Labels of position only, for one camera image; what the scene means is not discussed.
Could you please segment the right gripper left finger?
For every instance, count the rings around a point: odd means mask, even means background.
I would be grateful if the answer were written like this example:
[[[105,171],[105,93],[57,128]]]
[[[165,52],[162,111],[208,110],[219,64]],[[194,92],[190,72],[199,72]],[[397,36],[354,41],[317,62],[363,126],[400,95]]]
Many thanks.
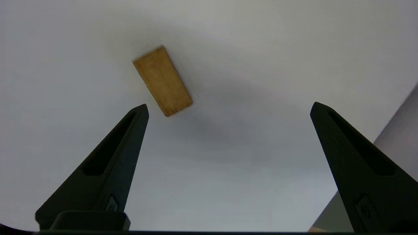
[[[131,109],[36,211],[41,230],[65,211],[124,212],[149,119],[142,104]]]

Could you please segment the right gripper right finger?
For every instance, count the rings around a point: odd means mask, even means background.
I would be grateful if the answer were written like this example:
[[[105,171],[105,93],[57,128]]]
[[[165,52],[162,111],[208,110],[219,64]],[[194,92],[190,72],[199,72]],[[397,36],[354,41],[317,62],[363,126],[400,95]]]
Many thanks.
[[[417,181],[329,106],[310,117],[354,232],[417,233]]]

